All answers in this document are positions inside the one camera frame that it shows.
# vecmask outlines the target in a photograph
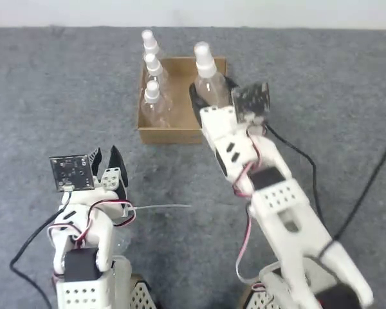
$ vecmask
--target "black cable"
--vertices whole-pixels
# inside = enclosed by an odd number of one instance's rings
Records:
[[[67,207],[67,205],[69,204],[70,202],[70,198],[71,198],[71,192],[69,192],[69,197],[67,199],[67,202],[64,204],[63,208],[61,208],[59,211],[57,211],[54,215],[52,215],[50,218],[48,218],[39,228],[37,228],[33,234],[26,240],[26,242],[23,244],[23,246],[21,246],[20,250],[18,251],[18,253],[13,257],[13,259],[11,260],[10,262],[10,270],[12,272],[14,272],[16,275],[18,275],[20,278],[26,280],[27,282],[29,282],[29,284],[31,284],[37,291],[38,293],[40,293],[40,295],[43,297],[44,299],[44,302],[46,303],[46,306],[47,308],[51,309],[51,303],[46,295],[46,293],[44,293],[44,291],[42,290],[41,287],[38,286],[38,284],[36,282],[34,282],[33,279],[30,279],[26,274],[22,273],[20,270],[16,269],[14,267],[14,264],[17,263],[17,261],[21,258],[21,256],[23,255],[24,251],[27,249],[28,245],[33,241],[33,239],[36,238],[37,235],[39,235],[39,233],[46,227],[48,226],[51,222],[53,222],[57,216],[59,214],[61,214]]]
[[[265,124],[265,126],[274,136],[276,136],[276,138],[278,140],[280,140],[283,144],[285,144],[286,146],[292,148],[298,154],[300,154],[301,156],[306,158],[306,160],[309,161],[309,163],[311,164],[311,167],[312,167],[312,170],[313,170],[313,176],[312,176],[312,179],[313,179],[313,197],[315,199],[317,216],[318,216],[319,220],[322,222],[323,226],[326,228],[326,224],[324,223],[324,217],[323,217],[322,208],[321,208],[320,202],[319,202],[319,194],[317,192],[317,168],[316,168],[315,162],[313,161],[313,159],[308,154],[306,154],[305,152],[301,151],[299,148],[294,146],[291,142],[289,142],[289,141],[285,140],[283,137],[281,137],[269,124]]]
[[[359,207],[360,205],[362,204],[363,200],[365,199],[367,193],[369,192],[369,189],[371,188],[372,184],[374,183],[376,177],[378,176],[379,172],[380,172],[380,169],[383,167],[383,165],[385,164],[386,162],[386,148],[385,148],[385,151],[383,152],[378,164],[376,165],[376,167],[373,169],[373,172],[371,174],[371,177],[369,178],[369,180],[367,181],[366,183],[366,186],[365,186],[365,189],[363,190],[362,194],[360,195],[360,197],[358,198],[358,200],[356,201],[352,211],[350,212],[350,214],[347,216],[346,220],[344,221],[344,223],[342,224],[342,226],[339,228],[339,231],[335,234],[335,236],[333,237],[333,239],[331,241],[329,241],[329,243],[327,243],[327,245],[322,249],[322,251],[320,251],[320,254],[318,255],[318,258],[321,259],[323,257],[323,255],[325,254],[325,252],[330,248],[330,246],[335,243],[336,241],[338,241],[343,233],[345,232],[347,226],[350,224],[350,222],[352,222],[353,218],[354,218],[354,215],[358,212],[359,210]]]

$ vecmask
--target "white wall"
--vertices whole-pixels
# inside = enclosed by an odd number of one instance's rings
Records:
[[[0,0],[0,26],[48,25],[386,29],[386,0]]]

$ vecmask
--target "white plastic part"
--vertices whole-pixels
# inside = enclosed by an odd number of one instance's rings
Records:
[[[113,270],[92,281],[63,282],[56,284],[59,309],[111,309],[115,302]]]
[[[151,30],[148,30],[148,29],[144,30],[142,32],[142,39],[143,39],[143,46],[146,54],[152,53],[156,55],[159,52],[160,50],[159,45],[157,44],[157,41],[154,38],[154,35]]]
[[[115,299],[114,309],[130,309],[131,305],[131,273],[130,261],[124,256],[113,256],[115,277]]]
[[[304,257],[318,256],[331,237],[297,181],[287,180],[254,192],[250,212],[280,261],[291,298],[301,308],[320,309],[306,282]],[[326,255],[325,266],[352,287],[362,306],[369,306],[372,291],[343,247],[336,243],[333,255]]]
[[[252,141],[246,135],[248,124],[237,123],[233,106],[203,108],[200,116],[203,135],[212,150],[217,150],[226,167],[226,179],[229,182],[235,182],[243,170],[243,165],[257,161],[257,153]],[[262,149],[261,156],[264,166],[274,165],[285,178],[291,178],[291,171],[276,145],[261,135],[255,135],[252,138],[256,146]],[[251,194],[254,191],[249,177],[243,177],[237,186],[245,194]]]
[[[146,90],[144,91],[144,99],[147,103],[155,104],[160,99],[160,90],[159,84],[155,80],[151,80],[146,85]]]
[[[303,259],[305,278],[312,293],[319,293],[337,284],[336,278],[319,266],[315,261],[305,257]],[[264,267],[259,273],[259,279],[265,285],[268,293],[275,298],[275,304],[283,309],[299,309],[290,294],[287,282],[273,271],[280,268],[275,262]]]
[[[90,206],[100,200],[117,200],[114,191],[105,190],[99,182],[96,182],[95,190],[75,191],[71,195],[69,205],[60,214],[55,223],[72,222],[81,231],[87,227],[87,214]],[[98,268],[101,272],[108,270],[111,266],[113,223],[111,220],[121,218],[123,208],[120,204],[100,204],[91,212],[91,227],[86,237],[88,247],[98,247]],[[51,232],[55,245],[53,258],[54,271],[57,274],[64,273],[63,259],[67,251],[73,249],[70,241],[71,229],[53,229]]]
[[[131,292],[130,309],[156,309],[156,305],[144,282],[137,282]]]
[[[257,160],[252,141],[246,135],[246,128],[250,124],[238,124],[234,108],[230,106],[203,108],[200,116],[202,132],[209,146],[223,161],[226,178],[229,182],[236,182],[243,165]],[[249,177],[244,175],[237,186],[243,193],[252,196],[250,214],[258,221],[279,260],[291,300],[297,304],[297,308],[320,309],[306,282],[304,259],[306,256],[317,257],[331,236],[297,181],[292,178],[275,144],[261,135],[252,135],[252,139],[261,154],[262,168],[275,166],[285,181],[255,191]],[[232,156],[234,153],[238,154],[235,160]],[[370,286],[341,244],[334,243],[324,254],[322,262],[356,292],[364,308],[372,304]]]
[[[269,293],[253,292],[246,309],[281,309],[281,307]]]
[[[58,281],[59,309],[129,309],[131,264],[124,256],[115,256],[113,260],[113,268],[97,280]]]
[[[163,73],[163,66],[155,54],[147,53],[144,57],[144,61],[146,62],[146,68],[150,75],[159,76]]]
[[[106,190],[115,191],[119,188],[120,182],[123,185],[122,172],[119,167],[106,169],[103,173],[101,184]]]
[[[217,68],[208,43],[198,42],[194,47],[194,54],[200,77],[204,79],[212,77],[217,72]]]

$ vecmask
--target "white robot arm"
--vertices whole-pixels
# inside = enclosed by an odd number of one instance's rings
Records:
[[[372,290],[341,244],[334,243],[324,253],[320,264],[327,271],[308,258],[317,257],[331,236],[275,144],[262,134],[253,134],[252,121],[238,123],[236,110],[210,106],[201,108],[199,114],[203,135],[226,179],[238,195],[250,200],[250,214],[279,260],[261,271],[260,281],[275,294],[280,308],[321,309],[315,294],[336,284],[333,277],[326,279],[330,271],[353,289],[363,308],[370,306]],[[281,276],[273,269],[279,269]]]
[[[127,174],[118,150],[113,146],[101,180],[93,176],[97,168],[90,170],[87,156],[53,157],[51,162],[58,189],[76,190],[64,193],[64,210],[48,228],[59,309],[156,309],[147,283],[132,277],[129,260],[113,255],[114,226],[136,218],[134,207],[129,215]]]

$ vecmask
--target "circuit board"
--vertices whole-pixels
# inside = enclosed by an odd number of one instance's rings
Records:
[[[74,191],[93,190],[93,173],[87,154],[50,157],[56,188],[64,191],[65,186],[73,186]]]

